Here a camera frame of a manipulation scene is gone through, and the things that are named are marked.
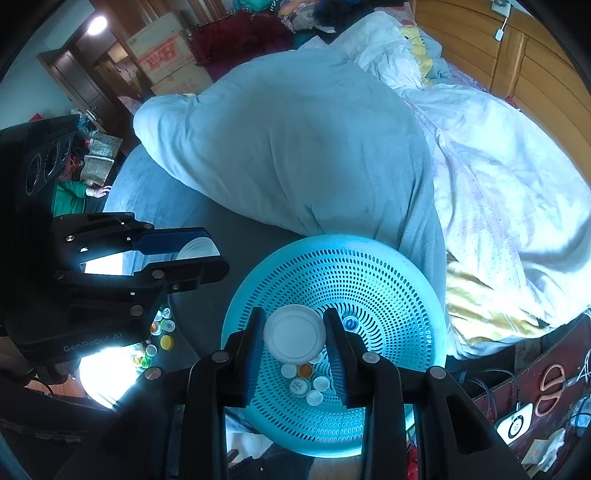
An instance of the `pile of clothes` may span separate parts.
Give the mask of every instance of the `pile of clothes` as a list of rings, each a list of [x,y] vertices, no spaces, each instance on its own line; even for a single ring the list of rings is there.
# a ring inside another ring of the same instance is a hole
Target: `pile of clothes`
[[[214,81],[242,63],[293,45],[292,33],[272,12],[245,10],[195,27],[190,40],[195,59]]]
[[[227,17],[191,32],[191,51],[214,81],[242,63],[293,49],[295,33],[315,29],[314,34],[338,35],[377,7],[412,18],[410,5],[401,0],[236,0],[235,7]],[[337,35],[324,39],[330,42]]]
[[[282,0],[278,14],[294,33],[317,28],[340,34],[376,7],[406,8],[400,0]]]

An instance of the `blue plastic colander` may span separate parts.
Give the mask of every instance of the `blue plastic colander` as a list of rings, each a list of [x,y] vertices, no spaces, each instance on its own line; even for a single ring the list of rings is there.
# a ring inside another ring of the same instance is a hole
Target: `blue plastic colander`
[[[441,305],[418,268],[393,248],[353,235],[319,235],[286,245],[269,255],[238,288],[224,321],[222,346],[246,328],[255,306],[267,317],[283,305],[306,305],[318,314],[329,307],[368,350],[399,367],[425,371],[446,360],[446,326]],[[331,380],[317,407],[289,392],[290,380],[267,349],[255,397],[245,410],[263,435],[304,455],[337,458],[361,453],[365,409],[347,410],[333,389],[326,349],[315,373]],[[406,423],[413,422],[405,406]]]

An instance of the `wooden door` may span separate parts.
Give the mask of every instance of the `wooden door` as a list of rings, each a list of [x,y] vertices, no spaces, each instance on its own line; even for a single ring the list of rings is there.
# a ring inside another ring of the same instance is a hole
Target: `wooden door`
[[[105,92],[97,85],[70,50],[43,52],[38,55],[38,59],[72,102],[99,130],[123,139],[129,136],[129,111],[114,92]]]

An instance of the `white bottle cap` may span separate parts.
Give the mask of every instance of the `white bottle cap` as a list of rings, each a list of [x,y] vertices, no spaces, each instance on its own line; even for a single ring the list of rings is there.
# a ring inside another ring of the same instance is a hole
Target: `white bottle cap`
[[[306,401],[308,402],[308,405],[311,405],[312,407],[317,407],[323,400],[324,395],[318,390],[312,390],[306,395]]]
[[[322,352],[320,352],[318,355],[316,355],[312,360],[310,360],[308,363],[315,365],[318,362],[320,362],[320,360],[322,360]]]
[[[165,332],[173,332],[177,327],[177,325],[172,320],[162,320],[162,322],[160,322],[160,326]]]
[[[305,378],[294,378],[290,382],[290,392],[294,397],[305,397],[310,391],[310,382]]]
[[[186,260],[188,258],[216,257],[220,254],[211,238],[200,236],[191,240],[182,247],[177,255],[177,260]]]
[[[297,375],[297,367],[295,365],[285,364],[281,367],[281,375],[285,378],[294,378]]]
[[[158,349],[156,348],[155,345],[148,345],[146,347],[146,355],[147,356],[156,356],[157,353],[158,353]]]
[[[330,387],[330,380],[328,377],[316,377],[314,379],[314,388],[318,391],[326,391]]]
[[[263,337],[269,353],[281,363],[301,365],[322,351],[326,328],[314,310],[304,305],[286,305],[271,314]]]

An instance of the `hand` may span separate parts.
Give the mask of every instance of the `hand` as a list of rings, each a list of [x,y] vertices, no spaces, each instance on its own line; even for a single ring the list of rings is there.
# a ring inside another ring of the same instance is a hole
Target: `hand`
[[[111,191],[111,185],[105,185],[104,187],[100,188],[100,189],[86,189],[86,194],[89,197],[95,197],[95,198],[102,198],[105,195],[107,195],[107,193],[109,193]]]

